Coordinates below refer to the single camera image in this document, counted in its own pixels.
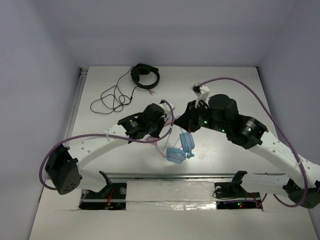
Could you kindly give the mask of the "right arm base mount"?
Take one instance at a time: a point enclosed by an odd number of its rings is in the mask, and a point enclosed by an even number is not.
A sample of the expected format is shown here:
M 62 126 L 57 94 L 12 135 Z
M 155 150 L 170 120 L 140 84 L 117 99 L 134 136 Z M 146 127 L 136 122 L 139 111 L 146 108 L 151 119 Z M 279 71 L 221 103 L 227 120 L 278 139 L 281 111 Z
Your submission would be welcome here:
M 259 192 L 246 191 L 241 184 L 247 171 L 238 171 L 231 181 L 215 182 L 212 197 L 218 210 L 263 209 Z

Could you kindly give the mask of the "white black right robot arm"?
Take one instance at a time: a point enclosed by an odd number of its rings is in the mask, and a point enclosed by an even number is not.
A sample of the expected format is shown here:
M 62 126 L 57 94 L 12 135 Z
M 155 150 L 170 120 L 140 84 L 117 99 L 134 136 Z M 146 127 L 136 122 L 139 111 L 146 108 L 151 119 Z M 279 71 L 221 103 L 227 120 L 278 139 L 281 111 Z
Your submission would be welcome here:
M 237 102 L 225 94 L 191 101 L 174 124 L 189 133 L 200 128 L 221 132 L 231 143 L 248 150 L 283 172 L 249 173 L 239 170 L 228 183 L 219 185 L 218 195 L 239 198 L 261 192 L 288 197 L 301 207 L 313 209 L 320 203 L 320 166 L 294 153 L 268 128 L 251 116 L 239 114 Z

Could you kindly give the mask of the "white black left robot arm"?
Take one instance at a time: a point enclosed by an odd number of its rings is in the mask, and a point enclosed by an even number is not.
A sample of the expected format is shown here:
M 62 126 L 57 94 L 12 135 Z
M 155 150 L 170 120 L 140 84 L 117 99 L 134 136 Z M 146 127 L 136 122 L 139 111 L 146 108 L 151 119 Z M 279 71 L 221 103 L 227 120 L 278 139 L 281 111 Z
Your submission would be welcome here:
M 174 107 L 162 100 L 149 104 L 143 112 L 119 120 L 103 133 L 88 133 L 57 143 L 44 158 L 40 173 L 46 172 L 52 186 L 45 188 L 66 195 L 77 188 L 89 188 L 100 197 L 111 193 L 111 184 L 102 173 L 100 180 L 85 171 L 85 166 L 103 154 L 130 143 L 151 144 L 163 139 L 160 135 Z

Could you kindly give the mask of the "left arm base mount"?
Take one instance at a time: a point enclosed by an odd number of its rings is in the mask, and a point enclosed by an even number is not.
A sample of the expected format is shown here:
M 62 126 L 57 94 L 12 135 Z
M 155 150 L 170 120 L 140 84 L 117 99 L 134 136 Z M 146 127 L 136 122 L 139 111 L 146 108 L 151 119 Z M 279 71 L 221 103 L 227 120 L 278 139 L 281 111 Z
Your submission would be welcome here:
M 127 183 L 113 183 L 108 175 L 99 171 L 105 181 L 100 191 L 85 190 L 81 194 L 79 208 L 81 210 L 126 210 Z

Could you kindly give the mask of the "pink blue cat-ear headphones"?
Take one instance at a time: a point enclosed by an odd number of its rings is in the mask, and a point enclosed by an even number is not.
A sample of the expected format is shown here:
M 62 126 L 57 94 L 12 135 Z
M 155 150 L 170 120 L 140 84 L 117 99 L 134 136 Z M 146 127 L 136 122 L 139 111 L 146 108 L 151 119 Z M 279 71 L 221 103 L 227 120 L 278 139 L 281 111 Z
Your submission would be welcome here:
M 181 164 L 186 159 L 190 159 L 195 156 L 193 150 L 196 145 L 193 135 L 190 132 L 184 131 L 181 127 L 180 131 L 181 133 L 179 134 L 179 138 L 172 146 L 168 146 L 168 142 L 172 133 L 167 135 L 166 142 L 162 150 L 159 148 L 157 142 L 151 143 L 151 145 L 155 147 L 156 151 L 161 155 L 162 158 L 175 164 Z

